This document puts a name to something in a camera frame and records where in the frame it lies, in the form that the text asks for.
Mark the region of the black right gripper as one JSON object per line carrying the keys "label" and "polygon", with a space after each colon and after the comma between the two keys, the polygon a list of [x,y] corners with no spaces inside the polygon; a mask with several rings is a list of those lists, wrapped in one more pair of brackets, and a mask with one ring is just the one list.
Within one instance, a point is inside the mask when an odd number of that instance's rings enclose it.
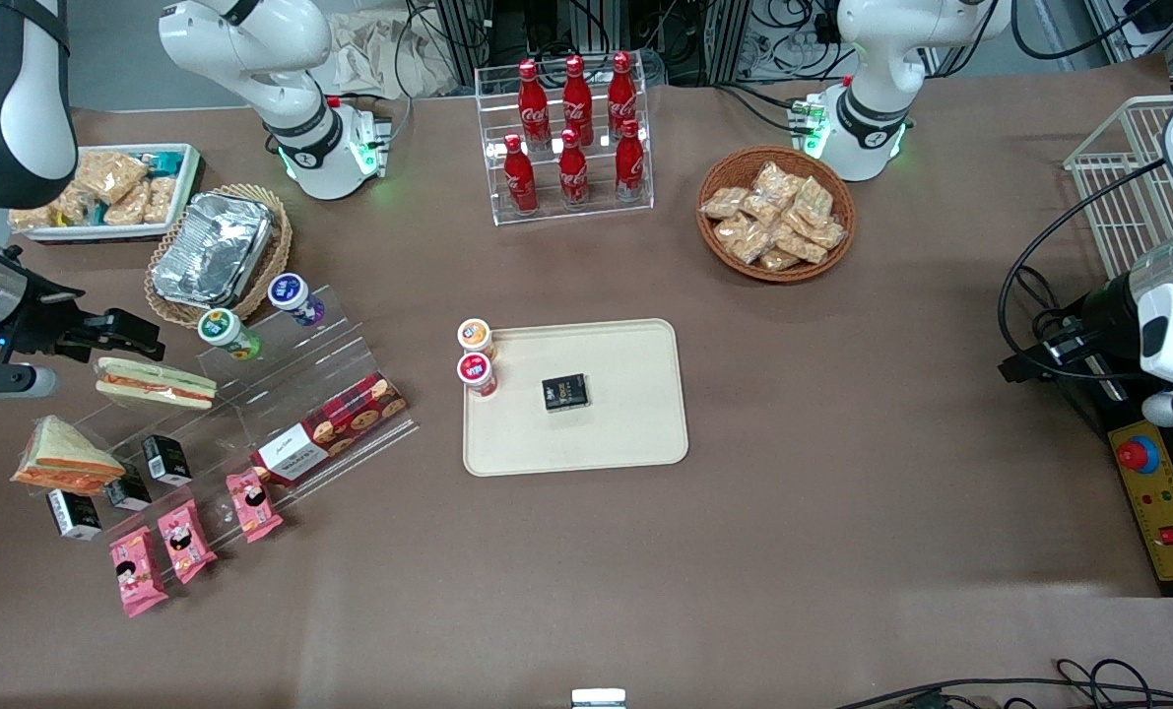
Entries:
{"label": "black right gripper", "polygon": [[83,289],[57,284],[11,262],[22,275],[25,290],[11,317],[0,324],[1,359],[11,354],[59,354],[91,362],[94,352],[126,352],[148,360],[163,360],[162,329],[123,309],[107,309],[101,318],[79,308]]}

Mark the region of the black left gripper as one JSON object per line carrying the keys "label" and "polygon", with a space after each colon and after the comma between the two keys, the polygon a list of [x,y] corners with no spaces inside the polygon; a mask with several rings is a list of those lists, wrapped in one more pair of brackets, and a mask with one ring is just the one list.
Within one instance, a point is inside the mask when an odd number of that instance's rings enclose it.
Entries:
{"label": "black left gripper", "polygon": [[1035,380],[1139,381],[1139,308],[1130,277],[1117,277],[1064,308],[1042,313],[1042,328],[1056,328],[1044,338],[1047,371],[1024,354],[999,364],[1008,383]]}

